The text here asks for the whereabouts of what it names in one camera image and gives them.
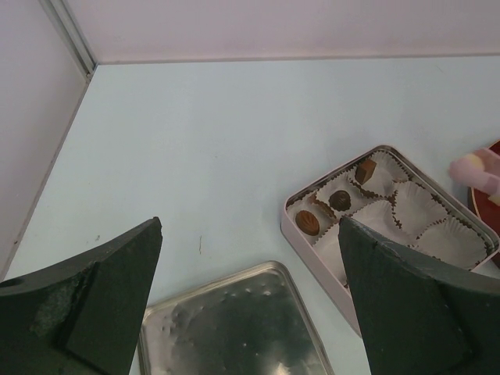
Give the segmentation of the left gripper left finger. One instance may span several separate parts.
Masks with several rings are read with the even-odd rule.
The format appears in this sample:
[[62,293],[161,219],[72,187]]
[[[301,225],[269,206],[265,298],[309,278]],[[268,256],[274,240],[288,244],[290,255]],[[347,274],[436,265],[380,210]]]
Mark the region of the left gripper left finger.
[[1,283],[3,374],[127,374],[163,242],[154,217]]

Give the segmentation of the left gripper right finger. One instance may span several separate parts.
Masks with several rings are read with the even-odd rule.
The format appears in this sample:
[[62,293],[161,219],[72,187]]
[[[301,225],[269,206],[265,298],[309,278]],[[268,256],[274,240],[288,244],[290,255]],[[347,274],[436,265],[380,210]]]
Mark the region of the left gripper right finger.
[[497,374],[499,281],[340,221],[341,257],[373,374]]

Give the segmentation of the red round plate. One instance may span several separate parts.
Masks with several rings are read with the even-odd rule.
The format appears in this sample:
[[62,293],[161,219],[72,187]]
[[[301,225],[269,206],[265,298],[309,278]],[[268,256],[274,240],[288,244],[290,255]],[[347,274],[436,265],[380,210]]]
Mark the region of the red round plate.
[[469,188],[468,206],[499,235],[499,141],[467,154],[464,159],[480,178]]

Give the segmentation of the pink chocolate tin box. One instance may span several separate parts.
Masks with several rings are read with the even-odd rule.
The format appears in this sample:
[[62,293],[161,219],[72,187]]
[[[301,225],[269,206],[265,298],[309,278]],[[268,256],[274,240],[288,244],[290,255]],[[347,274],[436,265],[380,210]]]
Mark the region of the pink chocolate tin box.
[[[355,180],[366,159],[377,163],[363,185]],[[346,190],[350,210],[329,206],[329,197]],[[295,223],[300,210],[320,222],[317,236]],[[360,332],[338,240],[339,222],[350,217],[386,238],[442,262],[473,271],[499,253],[498,235],[395,148],[379,145],[292,195],[284,204],[280,228],[342,316]]]

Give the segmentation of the dark round chocolate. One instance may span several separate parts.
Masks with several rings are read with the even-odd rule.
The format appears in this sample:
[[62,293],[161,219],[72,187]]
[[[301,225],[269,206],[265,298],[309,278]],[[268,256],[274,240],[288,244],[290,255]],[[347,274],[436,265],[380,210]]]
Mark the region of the dark round chocolate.
[[329,197],[329,206],[336,211],[345,212],[350,210],[352,200],[346,190],[337,190]]

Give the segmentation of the brown oval chocolate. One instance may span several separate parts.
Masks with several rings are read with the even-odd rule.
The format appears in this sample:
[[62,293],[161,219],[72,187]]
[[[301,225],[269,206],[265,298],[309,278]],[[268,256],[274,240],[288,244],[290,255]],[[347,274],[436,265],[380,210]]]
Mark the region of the brown oval chocolate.
[[300,210],[295,215],[295,223],[299,230],[309,236],[317,236],[320,232],[320,222],[316,216],[308,210]]

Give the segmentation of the brown square chocolate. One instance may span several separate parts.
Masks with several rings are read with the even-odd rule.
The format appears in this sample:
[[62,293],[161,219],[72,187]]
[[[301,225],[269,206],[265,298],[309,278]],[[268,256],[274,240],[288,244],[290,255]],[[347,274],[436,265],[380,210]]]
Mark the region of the brown square chocolate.
[[355,180],[358,184],[365,184],[372,176],[377,168],[377,163],[372,159],[366,159],[361,162],[355,172]]

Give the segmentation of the pink metal tongs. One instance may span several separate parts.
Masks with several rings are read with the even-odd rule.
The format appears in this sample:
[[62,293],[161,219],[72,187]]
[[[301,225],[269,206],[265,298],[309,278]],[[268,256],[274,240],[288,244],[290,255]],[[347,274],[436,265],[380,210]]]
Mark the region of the pink metal tongs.
[[499,205],[499,155],[489,148],[480,148],[450,163],[450,177],[488,195]]

